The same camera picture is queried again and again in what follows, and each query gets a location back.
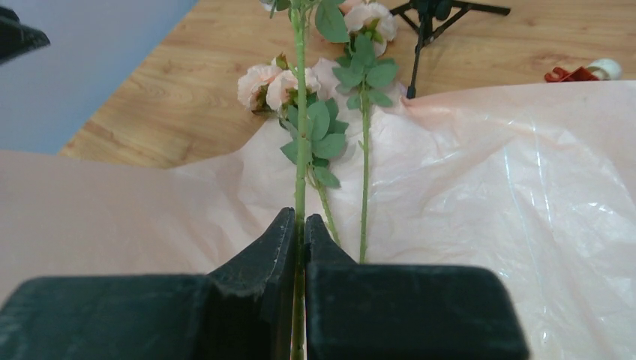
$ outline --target red object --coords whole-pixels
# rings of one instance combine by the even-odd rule
[[[562,83],[564,81],[599,81],[599,78],[592,75],[585,67],[579,67],[571,73],[561,67],[555,67],[551,73],[546,73],[545,81],[548,83]]]

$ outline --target tripod knob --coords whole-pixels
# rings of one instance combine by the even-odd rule
[[[435,19],[444,21],[451,16],[451,10],[453,9],[453,2],[451,0],[442,0],[437,3],[435,7]]]

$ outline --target black object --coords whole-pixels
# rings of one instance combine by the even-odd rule
[[[459,8],[460,10],[449,19],[452,8]],[[411,9],[415,9],[418,12],[419,26],[417,26],[406,14],[406,12]],[[418,43],[415,45],[415,61],[413,63],[411,84],[406,91],[407,98],[413,99],[416,96],[416,77],[419,67],[419,54],[422,51],[422,48],[435,41],[435,39],[445,32],[446,29],[471,10],[503,16],[510,14],[511,11],[509,7],[476,4],[474,2],[455,0],[409,0],[406,4],[402,4],[391,10],[392,15],[399,15],[409,24],[409,26],[411,26],[413,30],[415,30],[415,33],[418,34]],[[433,18],[439,21],[446,21],[433,30]]]
[[[21,24],[13,10],[0,7],[0,65],[50,44],[42,31]]]
[[[0,359],[290,358],[294,211],[208,275],[43,277],[0,310]],[[508,294],[480,268],[358,265],[304,229],[308,360],[528,359]]]

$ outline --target wooden surface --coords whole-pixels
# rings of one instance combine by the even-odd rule
[[[393,8],[406,0],[380,1]],[[634,0],[488,3],[512,12],[471,11],[424,49],[418,95],[541,83],[555,66],[574,70],[599,58],[617,60],[623,79],[636,79]],[[408,84],[416,34],[397,21],[397,40],[387,53]],[[334,59],[340,53],[319,39],[313,29],[307,66],[319,55]],[[280,52],[295,59],[285,13],[269,19],[257,0],[199,0],[60,155],[167,168],[239,149],[263,120],[236,100],[236,81]]]

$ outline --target translucent plastic wrap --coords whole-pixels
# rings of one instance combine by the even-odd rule
[[[357,259],[361,119],[331,66],[315,70],[351,125],[330,201]],[[533,359],[633,359],[636,82],[402,89],[373,113],[368,259],[493,270]],[[268,121],[171,170],[0,152],[0,299],[38,275],[210,272],[293,205],[288,139]],[[323,213],[312,190],[307,213]]]

